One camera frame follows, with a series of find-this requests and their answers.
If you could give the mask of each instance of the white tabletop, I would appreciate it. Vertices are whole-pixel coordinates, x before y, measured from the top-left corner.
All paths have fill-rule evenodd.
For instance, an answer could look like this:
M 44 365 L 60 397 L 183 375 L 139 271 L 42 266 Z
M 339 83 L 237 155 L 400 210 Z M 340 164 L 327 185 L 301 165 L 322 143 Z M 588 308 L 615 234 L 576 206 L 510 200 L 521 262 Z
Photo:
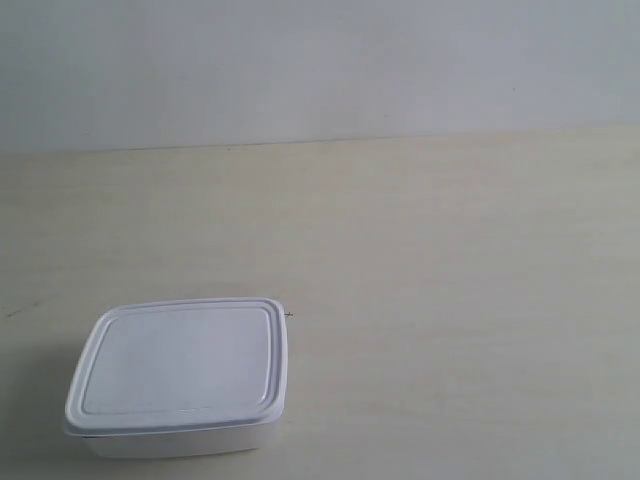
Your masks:
M 640 128 L 6 157 L 0 198 L 2 478 L 640 472 Z M 235 296 L 293 314 L 278 443 L 62 436 L 103 312 Z

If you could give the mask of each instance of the white wall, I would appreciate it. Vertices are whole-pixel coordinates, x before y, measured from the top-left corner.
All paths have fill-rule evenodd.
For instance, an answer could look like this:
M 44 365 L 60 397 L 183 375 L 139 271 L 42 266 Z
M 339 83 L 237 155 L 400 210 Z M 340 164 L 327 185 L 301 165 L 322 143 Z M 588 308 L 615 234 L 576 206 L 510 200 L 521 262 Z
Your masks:
M 637 0 L 0 0 L 0 150 L 640 121 Z

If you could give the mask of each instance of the plastic food container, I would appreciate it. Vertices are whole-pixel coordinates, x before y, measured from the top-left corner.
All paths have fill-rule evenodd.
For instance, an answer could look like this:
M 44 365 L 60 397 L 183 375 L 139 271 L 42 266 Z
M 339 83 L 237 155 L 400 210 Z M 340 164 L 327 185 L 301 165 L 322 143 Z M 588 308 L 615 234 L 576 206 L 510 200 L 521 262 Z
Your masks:
M 64 429 L 112 458 L 248 450 L 273 437 L 286 386 L 284 311 L 274 300 L 118 307 L 87 340 Z

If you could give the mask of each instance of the container lid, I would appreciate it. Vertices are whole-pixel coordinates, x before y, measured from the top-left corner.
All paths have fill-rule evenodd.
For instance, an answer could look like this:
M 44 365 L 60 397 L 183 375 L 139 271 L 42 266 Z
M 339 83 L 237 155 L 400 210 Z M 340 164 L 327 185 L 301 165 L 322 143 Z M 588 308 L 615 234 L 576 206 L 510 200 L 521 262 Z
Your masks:
M 67 433 L 199 430 L 278 418 L 287 382 L 280 303 L 129 305 L 96 323 L 66 405 Z

